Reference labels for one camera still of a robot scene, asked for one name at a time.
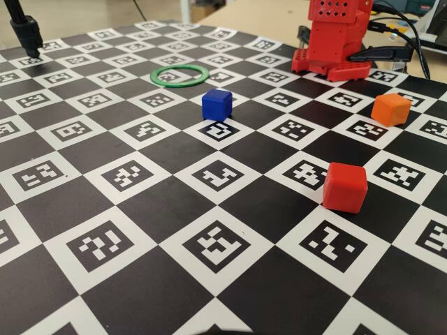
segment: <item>red cube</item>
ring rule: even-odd
[[[361,166],[331,163],[323,187],[323,206],[336,211],[357,214],[360,211],[368,183]]]

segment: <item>black square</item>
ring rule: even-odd
[[[364,96],[376,98],[388,92],[390,87],[379,84],[378,82],[370,82],[369,80],[349,80],[340,86],[340,89],[348,89],[349,91],[363,94]]]
[[[9,224],[14,224],[14,222],[8,223],[6,220],[0,220],[0,254],[19,244]]]
[[[333,87],[329,85],[324,85],[320,82],[315,82],[313,80],[308,80],[306,78],[298,78],[288,84],[285,84],[283,89],[288,89],[289,91],[302,94],[303,96],[308,96],[310,98],[316,98],[321,94],[329,91]]]
[[[274,246],[218,299],[254,332],[310,335],[322,334],[349,296]]]
[[[209,138],[220,142],[222,140],[225,140],[226,138],[229,138],[230,136],[236,134],[239,132],[239,129],[236,127],[230,126],[229,124],[226,124],[225,122],[213,122],[212,124],[209,124],[202,129],[199,129],[202,134],[208,136]]]
[[[81,173],[86,173],[132,151],[133,149],[119,138],[110,133],[102,133],[59,152]]]
[[[202,107],[191,101],[166,108],[156,113],[157,117],[179,129],[186,129],[202,121]]]
[[[46,155],[54,149],[37,133],[26,134],[0,143],[0,171]]]
[[[297,152],[286,144],[256,132],[221,151],[260,173],[266,173]]]
[[[386,128],[365,121],[357,121],[346,130],[373,141],[377,141],[388,132]]]
[[[246,96],[247,98],[254,98],[255,96],[260,96],[261,94],[274,89],[274,87],[250,78],[244,78],[232,84],[226,85],[225,89],[238,93],[242,96]]]
[[[87,272],[99,268],[131,246],[133,242],[112,221],[107,221],[67,243],[67,247]]]
[[[220,191],[231,185],[244,174],[224,162],[217,160],[199,171],[194,172],[192,175],[213,190]]]
[[[260,177],[225,200],[221,207],[276,243],[317,205],[267,177]]]
[[[363,166],[378,149],[349,137],[328,131],[303,149],[308,154],[326,162]]]
[[[313,130],[313,128],[300,124],[292,119],[289,119],[278,127],[272,129],[272,131],[296,142],[310,134]]]
[[[354,297],[404,332],[446,334],[447,275],[391,246]]]
[[[65,101],[61,101],[60,103],[53,103],[45,107],[22,113],[20,117],[22,117],[31,127],[38,130],[78,115],[81,115],[81,112]]]
[[[93,119],[105,129],[112,129],[121,126],[122,124],[139,119],[140,117],[146,115],[146,111],[128,101],[114,103],[111,106],[101,108],[100,110],[95,110],[88,114],[90,119]]]
[[[368,192],[360,213],[350,214],[342,211],[336,213],[392,243],[418,208],[419,204],[373,183],[368,183]]]
[[[326,220],[307,235],[300,245],[343,273],[366,248],[365,242]]]
[[[1,267],[0,278],[3,334],[21,334],[78,295],[42,245]]]
[[[228,248],[218,242],[220,239],[225,240],[226,243],[228,242]],[[215,221],[184,242],[183,246],[216,274],[243,253],[250,246],[250,243],[219,221]],[[211,259],[214,250],[232,252],[223,260],[213,259],[213,262]]]
[[[153,84],[146,82],[143,79],[129,80],[128,82],[123,82],[122,84],[117,84],[107,89],[124,99],[129,99],[134,96],[139,96],[140,94],[152,91],[157,87]]]
[[[233,109],[234,120],[252,129],[259,129],[281,115],[283,113],[279,110],[252,100]]]
[[[397,85],[400,89],[418,92],[432,98],[440,98],[447,91],[447,84],[436,82],[434,80],[426,80],[423,78],[413,77],[409,75],[403,82]]]
[[[447,171],[447,146],[408,131],[400,133],[385,150],[440,173]]]
[[[129,161],[115,169],[103,173],[101,176],[107,180],[110,185],[113,185],[119,192],[122,192],[129,187],[132,187],[150,177],[154,174],[146,169],[141,164],[134,160]]]
[[[438,184],[432,189],[432,192],[424,201],[424,206],[433,209],[445,216],[447,216],[447,177],[442,176]]]
[[[214,151],[209,145],[186,133],[176,133],[140,150],[171,173],[179,172]]]
[[[156,247],[82,298],[110,335],[168,335],[213,296]]]
[[[157,243],[190,224],[213,206],[207,198],[175,177],[169,177],[118,205]]]
[[[45,161],[13,174],[24,191],[46,184],[64,175],[52,161]]]
[[[327,172],[326,169],[303,159],[283,175],[316,191],[324,184]]]
[[[112,203],[84,177],[17,205],[42,241],[85,222],[111,206]]]

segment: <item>blue cube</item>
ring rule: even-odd
[[[228,91],[209,90],[202,97],[202,115],[204,119],[223,121],[233,110],[233,95]]]

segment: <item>white square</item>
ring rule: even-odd
[[[179,129],[155,115],[147,115],[146,117],[141,117],[110,130],[113,135],[123,140],[135,150],[140,150],[148,145],[154,144],[179,131]]]
[[[188,64],[194,60],[194,58],[185,56],[184,54],[165,54],[163,56],[150,59],[150,61],[161,66]]]
[[[313,124],[292,114],[281,115],[269,124],[258,129],[259,133],[270,136],[299,150],[311,144],[327,131],[327,128]]]
[[[56,334],[67,324],[74,328],[77,335],[107,335],[103,326],[81,297],[76,297],[57,309],[22,335]]]
[[[215,204],[220,204],[255,181],[261,174],[216,151],[177,172],[175,176]]]
[[[161,27],[165,27],[166,24],[158,22],[158,21],[143,21],[139,23],[135,23],[135,27],[143,29],[143,30],[152,30],[158,29]]]
[[[191,319],[182,325],[173,335],[202,334],[216,325],[221,330],[251,332],[250,327],[243,323],[217,298],[214,298]]]
[[[199,23],[170,23],[171,27],[180,29],[180,30],[191,30],[200,27]]]
[[[0,143],[32,132],[34,129],[18,115],[0,119]]]
[[[31,77],[21,70],[10,70],[0,73],[0,87],[12,84],[14,82],[21,82]]]
[[[30,110],[36,110],[41,107],[52,105],[53,103],[58,103],[59,101],[62,101],[62,99],[49,89],[41,89],[40,91],[34,91],[7,99],[5,100],[5,103],[17,114],[22,114],[29,112]]]
[[[59,152],[53,151],[0,172],[0,184],[17,204],[80,175]]]
[[[321,94],[315,100],[351,113],[359,112],[374,102],[374,99],[369,96],[338,87]]]
[[[360,325],[370,330],[370,334],[406,335],[393,323],[352,297],[326,328],[323,335],[359,334],[356,330]]]
[[[165,43],[158,46],[160,49],[167,50],[169,52],[183,52],[190,49],[194,49],[197,45],[188,43],[184,40],[175,40],[173,42]]]
[[[302,76],[303,78],[306,78],[308,80],[312,80],[313,82],[320,82],[321,84],[332,86],[332,87],[340,87],[342,86],[347,80],[342,80],[341,82],[330,82],[327,80],[327,77],[324,75],[320,75],[318,73],[309,72],[306,75]]]
[[[45,54],[47,52],[68,49],[71,46],[65,43],[60,38],[56,40],[46,40],[43,42],[43,46],[41,48],[41,53]]]
[[[265,173],[265,176],[321,204],[328,168],[328,162],[299,151]]]
[[[215,66],[217,68],[223,68],[225,66],[233,65],[243,61],[242,58],[232,56],[230,54],[210,54],[208,56],[198,59],[202,63]]]
[[[113,38],[123,36],[122,33],[119,33],[118,31],[111,28],[92,31],[90,33],[87,33],[87,35],[95,40],[112,40]]]
[[[447,217],[420,206],[393,246],[447,273],[446,238]]]
[[[274,68],[275,66],[287,63],[290,58],[279,56],[278,54],[255,54],[252,57],[245,59],[251,63],[265,66],[267,68]]]
[[[421,114],[405,131],[447,144],[447,121],[438,117]]]
[[[130,65],[135,65],[146,61],[147,59],[137,54],[120,54],[118,56],[104,59],[103,62],[115,68],[123,68]]]
[[[379,84],[384,84],[391,87],[396,87],[398,84],[403,82],[408,75],[406,73],[400,73],[395,71],[384,71],[378,68],[372,68],[369,70],[369,76],[365,79],[370,82],[378,82]]]
[[[281,45],[282,43],[278,42],[277,40],[259,36],[256,40],[253,40],[250,43],[244,45],[244,47],[259,52],[271,52],[273,50],[276,50]]]
[[[86,115],[80,115],[39,129],[37,133],[55,150],[60,150],[105,131],[106,129]]]
[[[232,119],[226,119],[224,122],[204,120],[183,131],[216,150],[221,150],[254,132],[253,129]]]
[[[199,33],[194,33],[192,31],[174,31],[173,33],[165,34],[166,37],[172,38],[173,40],[189,40],[190,38],[199,37]]]
[[[113,225],[115,231],[120,231],[133,245],[113,258],[107,260],[106,256],[103,258],[103,260],[106,260],[102,262],[103,264],[91,271],[87,271],[86,267],[68,247],[68,243],[75,241],[76,238],[82,235],[88,235],[91,240],[95,238],[100,238],[101,241],[112,240],[106,234],[98,233],[98,230],[101,229],[98,227],[109,223]],[[144,255],[154,248],[156,243],[117,207],[112,207],[84,223],[53,237],[46,241],[44,245],[67,279],[81,295]]]
[[[431,98],[429,96],[424,96],[422,94],[417,94],[414,92],[406,91],[404,89],[400,89],[398,87],[393,87],[390,91],[387,91],[386,94],[397,93],[404,98],[411,101],[410,110],[414,110],[418,113],[424,113],[428,110],[437,100],[435,98]]]
[[[47,73],[45,75],[39,75],[38,77],[33,77],[35,81],[47,89],[66,84],[67,82],[74,82],[75,80],[79,80],[81,78],[83,78],[83,76],[73,70],[70,70],[69,68]]]
[[[290,72],[278,70],[277,68],[266,68],[260,72],[250,75],[249,78],[263,82],[274,87],[281,87],[289,82],[297,80],[300,76]]]
[[[83,66],[99,61],[96,57],[90,54],[75,54],[73,56],[62,57],[56,59],[56,61],[66,68],[75,68],[77,66]]]
[[[201,45],[200,47],[213,51],[213,52],[227,52],[230,50],[234,50],[240,47],[240,45],[227,42],[224,40],[214,40],[210,43],[206,43],[204,45]]]
[[[113,68],[112,70],[95,73],[87,78],[101,87],[110,87],[116,84],[122,84],[123,82],[128,82],[137,77],[122,68]]]
[[[29,68],[30,66],[36,66],[39,64],[45,64],[51,62],[52,59],[49,56],[41,54],[39,58],[30,58],[28,56],[20,57],[10,60],[9,62],[16,68]]]
[[[124,99],[116,94],[108,91],[107,89],[97,89],[88,93],[81,94],[80,96],[74,96],[66,99],[66,102],[79,110],[81,113],[86,114],[101,108],[114,105]]]
[[[317,256],[300,244],[314,231],[323,227],[326,236],[324,241],[318,241],[318,243],[327,244],[327,246]],[[332,249],[333,246],[330,244],[340,234],[360,240],[365,245],[364,249],[360,251],[360,254],[345,271],[341,271],[330,264],[330,262],[334,262],[338,257],[341,257],[343,253],[342,248],[338,248],[339,250]],[[387,251],[390,244],[334,212],[318,206],[284,236],[277,243],[277,246],[340,290],[348,295],[353,295]]]
[[[218,27],[215,30],[206,33],[204,37],[213,38],[215,40],[226,40],[233,37],[236,33],[237,30]]]
[[[403,131],[397,127],[384,127],[379,122],[359,114],[352,114],[332,130],[377,149],[385,148]]]
[[[129,38],[133,38],[134,40],[149,40],[150,38],[160,37],[161,34],[154,31],[144,30],[137,33],[128,33],[126,36]]]
[[[222,230],[230,232],[234,240],[219,238]],[[215,249],[209,252],[207,247],[216,243],[223,246],[225,251]],[[187,248],[195,244],[203,247],[202,253],[194,255]],[[214,296],[250,268],[272,246],[270,241],[220,207],[211,209],[160,244],[164,251]],[[224,262],[231,257],[234,258],[225,265]]]
[[[136,40],[133,42],[120,44],[115,47],[117,49],[120,49],[121,51],[124,51],[124,52],[139,52],[139,51],[143,51],[143,50],[152,49],[153,47],[155,47],[155,45],[152,45],[147,42],[143,42],[142,40]]]
[[[107,44],[106,42],[96,40],[94,42],[87,42],[79,45],[75,45],[73,49],[76,49],[79,52],[89,54],[90,52],[101,51],[105,49],[110,49],[112,46]]]
[[[311,98],[280,87],[265,92],[252,100],[284,113],[292,112],[312,101]]]
[[[368,181],[422,204],[442,174],[405,158],[380,151],[364,165]]]
[[[185,98],[178,96],[167,89],[155,89],[129,99],[134,105],[152,114],[175,106],[185,100]]]
[[[107,180],[103,176],[106,172],[111,172],[109,175],[114,179]],[[119,204],[168,178],[170,173],[135,151],[84,176],[113,204]]]
[[[227,70],[226,68],[215,68],[210,71],[210,76],[206,80],[206,83],[216,87],[223,87],[244,78],[246,78],[244,75]]]
[[[0,267],[42,242],[16,206],[0,211]]]

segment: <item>orange cube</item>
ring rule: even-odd
[[[387,127],[404,124],[410,113],[410,107],[411,101],[399,94],[384,94],[376,97],[371,118]]]

